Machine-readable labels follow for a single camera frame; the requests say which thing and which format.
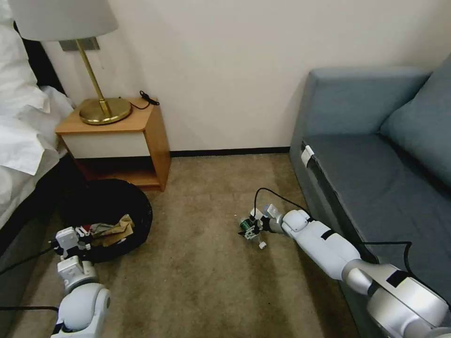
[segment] wall outlet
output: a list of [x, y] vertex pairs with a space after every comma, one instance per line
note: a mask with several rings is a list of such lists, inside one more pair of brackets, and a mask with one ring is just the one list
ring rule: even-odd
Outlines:
[[[86, 38], [80, 39], [81, 46], [84, 50], [99, 50], [99, 44], [97, 43], [96, 38]], [[65, 52], [78, 51], [77, 44], [75, 40], [65, 40], [60, 41], [60, 46]]]

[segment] sofa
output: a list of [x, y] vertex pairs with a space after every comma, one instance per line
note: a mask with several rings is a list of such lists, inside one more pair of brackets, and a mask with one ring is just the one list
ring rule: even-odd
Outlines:
[[[359, 243], [411, 241], [412, 271], [448, 302], [450, 97], [450, 59], [432, 75], [415, 67], [314, 69], [289, 152], [313, 217], [373, 263], [406, 269], [404, 246]], [[314, 155], [304, 165], [306, 146]], [[366, 297], [340, 287], [360, 336], [384, 337]]]

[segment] sofa cushion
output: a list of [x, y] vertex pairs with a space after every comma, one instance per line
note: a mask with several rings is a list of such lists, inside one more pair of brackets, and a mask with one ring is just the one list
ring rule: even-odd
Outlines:
[[[308, 170], [320, 169], [314, 173], [335, 199], [329, 201], [334, 213], [347, 216], [339, 219], [345, 236], [412, 241], [412, 270], [451, 302], [451, 192], [383, 136], [311, 136], [304, 142], [315, 153]], [[403, 246], [366, 247], [380, 262], [404, 269]]]
[[417, 95], [392, 113], [383, 135], [451, 186], [451, 56]]

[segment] bed frame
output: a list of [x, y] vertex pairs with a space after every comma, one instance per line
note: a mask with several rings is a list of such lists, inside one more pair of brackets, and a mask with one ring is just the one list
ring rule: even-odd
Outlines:
[[[41, 43], [23, 42], [38, 85], [50, 85], [64, 93]], [[41, 250], [50, 221], [61, 223], [58, 217], [52, 217], [58, 204], [71, 187], [83, 183], [80, 172], [67, 155], [38, 181], [33, 193], [0, 229], [0, 270]], [[62, 229], [63, 224], [53, 224], [53, 227]], [[0, 306], [20, 305], [34, 266], [35, 261], [31, 261], [0, 276]], [[15, 314], [12, 311], [0, 312], [0, 337], [8, 334]]]

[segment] trash bin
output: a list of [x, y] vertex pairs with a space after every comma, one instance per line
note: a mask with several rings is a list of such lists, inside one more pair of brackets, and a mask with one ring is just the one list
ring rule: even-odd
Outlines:
[[113, 245], [93, 246], [88, 259], [93, 263], [110, 261], [129, 253], [144, 243], [152, 224], [152, 207], [147, 196], [136, 186], [119, 179], [87, 182], [71, 191], [60, 205], [60, 215], [66, 227], [87, 224], [116, 224], [130, 215], [133, 234]]

